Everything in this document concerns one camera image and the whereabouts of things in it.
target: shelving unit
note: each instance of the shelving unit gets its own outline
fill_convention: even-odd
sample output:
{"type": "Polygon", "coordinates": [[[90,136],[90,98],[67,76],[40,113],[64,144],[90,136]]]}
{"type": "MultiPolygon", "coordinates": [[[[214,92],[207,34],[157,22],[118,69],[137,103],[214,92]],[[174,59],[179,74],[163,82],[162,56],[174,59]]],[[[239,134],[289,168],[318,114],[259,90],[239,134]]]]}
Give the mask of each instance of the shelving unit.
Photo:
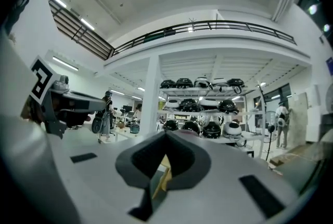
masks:
{"type": "MultiPolygon", "coordinates": [[[[230,116],[226,113],[218,112],[181,112],[181,111],[167,111],[167,110],[158,110],[159,114],[173,114],[173,115],[180,115],[180,116],[204,116],[206,114],[217,114],[218,116],[230,116]]],[[[256,111],[256,112],[239,112],[238,116],[250,116],[250,115],[262,115],[263,111],[256,111]]]]}
{"type": "MultiPolygon", "coordinates": [[[[220,88],[216,89],[210,89],[210,88],[185,88],[185,89],[179,89],[179,88],[170,88],[170,89],[160,89],[160,92],[166,94],[168,96],[168,99],[186,99],[186,98],[193,98],[193,99],[199,99],[200,97],[204,98],[213,98],[216,100],[224,100],[224,99],[232,99],[234,97],[238,97],[237,101],[235,102],[245,102],[246,98],[245,95],[255,91],[257,89],[250,89],[247,87],[242,88],[242,92],[240,94],[236,94],[234,89],[232,87],[222,87],[222,91],[219,90],[220,88]]],[[[261,98],[258,104],[264,104],[264,98],[261,94],[261,98]]],[[[172,115],[180,115],[180,116],[205,116],[208,114],[217,114],[219,116],[230,116],[226,113],[222,112],[181,112],[181,111],[168,111],[168,110],[159,110],[159,114],[172,114],[172,115]]],[[[260,150],[259,150],[259,157],[262,155],[262,149],[264,145],[264,138],[265,138],[265,111],[246,111],[246,112],[239,112],[238,116],[250,116],[249,118],[246,118],[246,126],[248,120],[253,115],[262,115],[262,133],[261,135],[252,136],[249,132],[243,131],[242,135],[247,141],[253,141],[253,140],[260,140],[260,150]]],[[[221,137],[219,139],[208,139],[212,142],[216,143],[228,143],[230,142],[230,139],[221,137]]]]}
{"type": "Polygon", "coordinates": [[[161,92],[165,93],[170,99],[174,98],[214,98],[214,99],[228,99],[236,96],[245,96],[246,94],[256,90],[250,89],[247,87],[242,88],[240,94],[236,94],[232,87],[222,87],[222,91],[219,91],[220,88],[211,90],[210,88],[170,88],[170,89],[160,89],[161,92]]]}

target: floor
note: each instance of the floor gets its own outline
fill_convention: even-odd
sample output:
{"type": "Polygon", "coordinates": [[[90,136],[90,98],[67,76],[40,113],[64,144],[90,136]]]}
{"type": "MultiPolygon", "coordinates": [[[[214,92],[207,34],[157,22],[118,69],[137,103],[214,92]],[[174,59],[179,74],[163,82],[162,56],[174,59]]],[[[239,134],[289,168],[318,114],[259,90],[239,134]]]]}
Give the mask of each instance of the floor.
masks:
{"type": "MultiPolygon", "coordinates": [[[[118,135],[118,141],[123,141],[123,140],[127,140],[127,139],[128,139],[127,137],[118,135]]],[[[117,143],[115,140],[116,140],[116,137],[111,134],[108,143],[117,143]]],[[[91,125],[84,125],[83,127],[79,128],[77,130],[67,130],[63,136],[63,142],[64,142],[65,148],[68,148],[68,149],[73,149],[73,148],[82,147],[82,146],[92,146],[92,145],[98,144],[97,135],[93,134],[91,132],[91,125]]],[[[264,143],[263,153],[261,156],[262,159],[266,159],[268,145],[269,145],[269,143],[264,143]]],[[[254,156],[256,157],[259,154],[260,141],[257,140],[257,141],[248,142],[246,147],[252,148],[254,150],[254,156]]],[[[281,148],[277,149],[276,141],[273,141],[271,143],[271,149],[270,149],[270,153],[268,155],[268,160],[272,157],[283,154],[287,150],[288,149],[286,149],[286,150],[283,150],[281,148]]],[[[158,168],[158,170],[156,171],[156,174],[153,176],[153,178],[151,180],[151,185],[150,185],[151,194],[154,193],[154,191],[159,183],[159,180],[163,175],[164,170],[165,170],[165,168],[160,166],[158,168]]],[[[165,193],[164,191],[162,191],[162,190],[159,191],[158,195],[152,201],[152,206],[153,206],[154,211],[159,207],[159,205],[162,203],[162,201],[164,200],[166,195],[167,195],[167,193],[165,193]]]]}
{"type": "MultiPolygon", "coordinates": [[[[110,134],[110,143],[116,143],[115,142],[115,136],[110,134]]],[[[127,140],[127,137],[118,136],[118,141],[127,140]]],[[[97,141],[97,135],[93,134],[91,132],[91,125],[84,125],[83,127],[77,129],[77,130],[67,130],[63,136],[63,142],[65,148],[73,149],[75,147],[82,147],[82,146],[91,146],[98,144],[97,141]]],[[[164,167],[160,166],[158,170],[156,171],[155,175],[153,176],[151,182],[150,182],[150,193],[153,194],[160,178],[162,177],[164,172],[164,167]]],[[[157,196],[154,200],[152,200],[152,207],[155,211],[159,205],[162,203],[164,198],[166,197],[167,193],[160,191],[158,192],[157,196]]]]}

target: monitor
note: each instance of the monitor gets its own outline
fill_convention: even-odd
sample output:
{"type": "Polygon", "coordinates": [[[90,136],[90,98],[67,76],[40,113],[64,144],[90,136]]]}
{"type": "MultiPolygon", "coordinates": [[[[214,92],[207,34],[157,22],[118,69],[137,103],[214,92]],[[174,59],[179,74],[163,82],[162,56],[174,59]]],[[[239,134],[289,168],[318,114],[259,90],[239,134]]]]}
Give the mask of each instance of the monitor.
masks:
{"type": "Polygon", "coordinates": [[[132,110],[132,107],[129,105],[123,105],[123,109],[125,109],[126,113],[132,110]]]}

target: person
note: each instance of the person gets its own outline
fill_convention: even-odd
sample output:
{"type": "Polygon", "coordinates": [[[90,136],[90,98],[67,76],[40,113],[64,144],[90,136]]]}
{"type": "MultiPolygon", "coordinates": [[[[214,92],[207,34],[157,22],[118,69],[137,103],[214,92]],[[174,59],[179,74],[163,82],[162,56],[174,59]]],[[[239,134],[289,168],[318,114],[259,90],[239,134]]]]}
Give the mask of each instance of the person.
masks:
{"type": "Polygon", "coordinates": [[[105,92],[103,100],[106,102],[106,108],[100,113],[103,114],[101,132],[98,136],[98,141],[100,141],[101,136],[106,136],[106,141],[110,139],[110,112],[115,113],[116,111],[112,107],[112,93],[110,91],[105,92]]]}
{"type": "Polygon", "coordinates": [[[132,119],[137,119],[137,120],[141,120],[141,111],[142,111],[142,104],[138,104],[136,106],[136,111],[132,117],[132,119]]]}
{"type": "Polygon", "coordinates": [[[279,107],[275,111],[276,118],[278,118],[277,125],[277,138],[276,138],[276,148],[280,148],[280,137],[283,132],[283,149],[287,148],[287,136],[288,136],[288,128],[289,128],[289,112],[283,102],[279,103],[279,107]]]}

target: white pillar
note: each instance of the white pillar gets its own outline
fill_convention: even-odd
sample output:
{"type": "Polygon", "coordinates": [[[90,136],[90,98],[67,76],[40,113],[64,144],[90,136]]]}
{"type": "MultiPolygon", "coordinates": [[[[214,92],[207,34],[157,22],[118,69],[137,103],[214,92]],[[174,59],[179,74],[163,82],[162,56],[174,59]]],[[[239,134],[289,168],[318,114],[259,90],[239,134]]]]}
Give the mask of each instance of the white pillar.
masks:
{"type": "Polygon", "coordinates": [[[153,55],[149,59],[148,72],[146,76],[144,102],[140,122],[140,134],[145,135],[156,130],[160,81],[160,57],[158,55],[153,55]]]}

